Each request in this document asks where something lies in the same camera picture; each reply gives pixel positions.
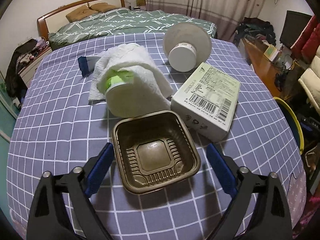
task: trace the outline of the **black monitor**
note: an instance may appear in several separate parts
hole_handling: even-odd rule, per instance
[[[287,11],[280,42],[290,49],[299,38],[303,29],[307,26],[311,17],[312,16],[308,14]]]

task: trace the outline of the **white cylindrical object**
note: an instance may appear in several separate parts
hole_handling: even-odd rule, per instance
[[[196,48],[189,43],[179,43],[170,51],[168,59],[175,70],[190,71],[196,66]]]

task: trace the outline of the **checkered tablecloth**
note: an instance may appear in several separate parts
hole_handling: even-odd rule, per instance
[[[44,58],[28,90],[10,144],[7,191],[15,220],[26,227],[33,193],[44,171],[63,174],[83,166],[111,141],[110,131],[120,120],[108,111],[105,102],[88,104],[92,76],[82,78],[77,58],[124,42],[136,42],[148,49],[176,91],[190,73],[179,73],[170,67],[162,48],[163,35],[102,37],[64,47]],[[303,170],[302,162],[292,132],[271,94],[229,42],[212,39],[207,63],[241,82],[230,133],[217,146],[239,166],[245,165],[255,173],[277,172],[288,191],[292,175],[297,178]],[[114,161],[98,193],[91,197],[114,239],[198,240],[208,236],[217,225],[231,198],[223,192],[205,157],[209,141],[190,132],[202,165],[195,176],[180,183],[133,195],[122,186]],[[83,234],[67,194],[64,199],[74,229]],[[239,232],[248,225],[255,201],[253,195]],[[303,209],[300,199],[295,204]]]

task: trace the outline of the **wooden headboard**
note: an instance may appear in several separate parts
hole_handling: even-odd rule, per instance
[[[69,23],[66,18],[68,13],[83,5],[87,5],[89,7],[90,5],[101,2],[106,2],[118,7],[124,7],[124,0],[81,0],[61,6],[58,9],[41,16],[37,20],[40,36],[48,40],[49,33],[56,32],[61,27]]]

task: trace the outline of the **brown plastic tray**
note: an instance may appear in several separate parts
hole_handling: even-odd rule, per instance
[[[200,168],[190,133],[172,111],[122,120],[113,128],[112,140],[122,183],[135,194],[184,180]]]

